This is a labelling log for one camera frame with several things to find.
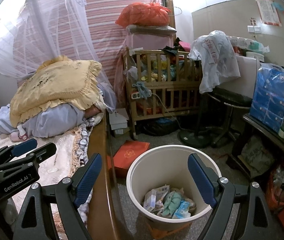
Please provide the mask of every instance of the black table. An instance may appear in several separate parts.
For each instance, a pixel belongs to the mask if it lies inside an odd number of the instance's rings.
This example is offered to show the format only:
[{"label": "black table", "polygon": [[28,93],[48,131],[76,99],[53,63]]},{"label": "black table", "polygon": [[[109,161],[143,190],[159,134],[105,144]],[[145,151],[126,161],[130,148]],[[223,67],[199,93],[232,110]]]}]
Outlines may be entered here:
[{"label": "black table", "polygon": [[258,119],[250,116],[249,114],[243,115],[245,121],[244,132],[235,141],[232,152],[229,155],[227,164],[231,168],[237,168],[241,170],[247,177],[250,177],[250,172],[246,166],[239,160],[238,156],[241,154],[244,145],[248,142],[253,135],[253,130],[256,129],[264,136],[266,136],[271,142],[273,142],[284,153],[284,139],[282,139],[271,128],[261,123]]}]

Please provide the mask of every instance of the red gift box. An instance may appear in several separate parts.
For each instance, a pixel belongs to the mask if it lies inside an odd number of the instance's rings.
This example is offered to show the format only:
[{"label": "red gift box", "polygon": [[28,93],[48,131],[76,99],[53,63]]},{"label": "red gift box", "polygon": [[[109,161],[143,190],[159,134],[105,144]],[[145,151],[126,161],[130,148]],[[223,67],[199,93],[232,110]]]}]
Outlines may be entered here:
[{"label": "red gift box", "polygon": [[113,157],[116,176],[125,178],[131,164],[147,151],[149,145],[147,142],[126,141]]}]

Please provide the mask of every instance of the yellow pillow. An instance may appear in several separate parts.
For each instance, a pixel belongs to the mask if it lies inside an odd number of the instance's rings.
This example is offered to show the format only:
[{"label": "yellow pillow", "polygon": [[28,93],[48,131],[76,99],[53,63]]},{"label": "yellow pillow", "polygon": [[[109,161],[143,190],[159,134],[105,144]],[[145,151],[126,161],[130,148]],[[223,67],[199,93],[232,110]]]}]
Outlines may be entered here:
[{"label": "yellow pillow", "polygon": [[101,64],[94,60],[70,60],[59,56],[44,62],[34,76],[19,87],[11,100],[13,127],[41,111],[62,103],[72,103],[81,110],[99,99],[96,77]]}]

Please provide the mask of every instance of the poster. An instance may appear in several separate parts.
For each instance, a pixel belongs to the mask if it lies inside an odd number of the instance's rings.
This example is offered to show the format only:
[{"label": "poster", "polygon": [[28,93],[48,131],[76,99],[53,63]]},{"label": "poster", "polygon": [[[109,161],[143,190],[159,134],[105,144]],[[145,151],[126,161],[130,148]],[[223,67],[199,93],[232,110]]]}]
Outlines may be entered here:
[{"label": "poster", "polygon": [[282,26],[273,0],[256,0],[260,10],[261,20],[264,24]]}]

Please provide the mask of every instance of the blue and white package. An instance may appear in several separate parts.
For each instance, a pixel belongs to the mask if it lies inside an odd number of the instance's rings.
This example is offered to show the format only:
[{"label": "blue and white package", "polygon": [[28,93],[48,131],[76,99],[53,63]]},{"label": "blue and white package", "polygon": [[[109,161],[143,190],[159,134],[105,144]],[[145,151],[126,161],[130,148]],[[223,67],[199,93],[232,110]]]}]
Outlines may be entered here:
[{"label": "blue and white package", "polygon": [[284,123],[284,68],[261,63],[250,108],[250,115],[276,133]]},{"label": "blue and white package", "polygon": [[182,200],[180,202],[180,206],[174,212],[172,219],[189,218],[191,216],[191,213],[189,213],[189,207],[190,207],[190,203]]}]

